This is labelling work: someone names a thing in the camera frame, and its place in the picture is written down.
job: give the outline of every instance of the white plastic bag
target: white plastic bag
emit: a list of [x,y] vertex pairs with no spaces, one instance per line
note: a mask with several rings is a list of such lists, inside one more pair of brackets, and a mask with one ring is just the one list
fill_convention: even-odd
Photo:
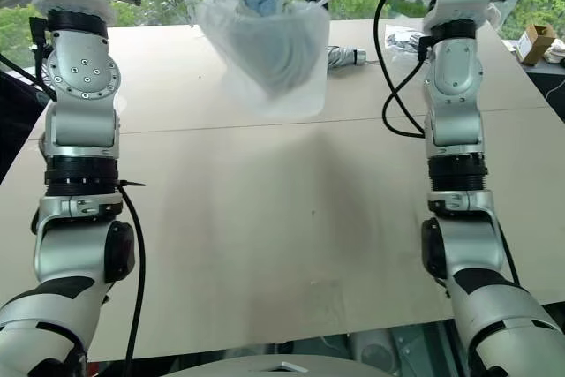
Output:
[[324,105],[329,15],[303,1],[280,0],[261,16],[242,0],[204,0],[198,23],[228,66],[226,90],[270,117],[308,117]]

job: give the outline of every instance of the blue cloth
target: blue cloth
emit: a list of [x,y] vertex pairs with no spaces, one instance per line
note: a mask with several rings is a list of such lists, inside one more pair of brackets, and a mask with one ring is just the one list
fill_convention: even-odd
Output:
[[261,17],[269,17],[279,12],[277,10],[278,0],[244,0],[244,3],[252,11],[259,13]]

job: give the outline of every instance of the black cable tie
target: black cable tie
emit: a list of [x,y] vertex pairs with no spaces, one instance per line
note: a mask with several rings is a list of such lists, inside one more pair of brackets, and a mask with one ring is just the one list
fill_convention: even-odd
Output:
[[433,46],[433,37],[430,35],[420,37],[418,43],[418,61],[424,62],[427,59],[427,50]]
[[117,182],[117,185],[119,185],[120,187],[126,187],[127,185],[134,185],[134,186],[137,186],[137,187],[145,187],[146,186],[143,183],[135,183],[134,181],[127,181],[127,180],[119,180]]
[[32,33],[32,40],[38,46],[43,46],[45,41],[45,30],[47,29],[47,20],[38,17],[29,17],[29,28]]

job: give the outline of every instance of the folded cloth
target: folded cloth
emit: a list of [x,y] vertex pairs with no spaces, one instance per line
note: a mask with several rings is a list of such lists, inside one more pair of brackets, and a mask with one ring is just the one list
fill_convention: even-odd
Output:
[[565,43],[560,39],[555,39],[551,47],[544,54],[545,60],[549,64],[558,64],[565,58]]

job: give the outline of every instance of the table surface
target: table surface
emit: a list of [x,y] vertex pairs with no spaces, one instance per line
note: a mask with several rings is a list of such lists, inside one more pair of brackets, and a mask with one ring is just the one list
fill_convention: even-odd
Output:
[[[147,183],[129,191],[147,244],[137,358],[451,315],[420,263],[424,143],[382,124],[379,66],[332,73],[321,114],[276,121],[222,92],[224,65],[198,28],[112,28],[109,37],[123,74],[120,174]],[[565,128],[495,32],[484,27],[478,40],[497,212],[524,286],[541,302],[564,300]],[[371,21],[333,22],[329,41],[375,57]],[[391,64],[393,79],[412,66]],[[419,120],[423,76],[403,90]],[[405,125],[398,109],[391,116]],[[36,285],[29,222],[44,191],[41,128],[0,190],[0,302]],[[124,356],[136,286],[137,269],[109,294],[92,360]]]

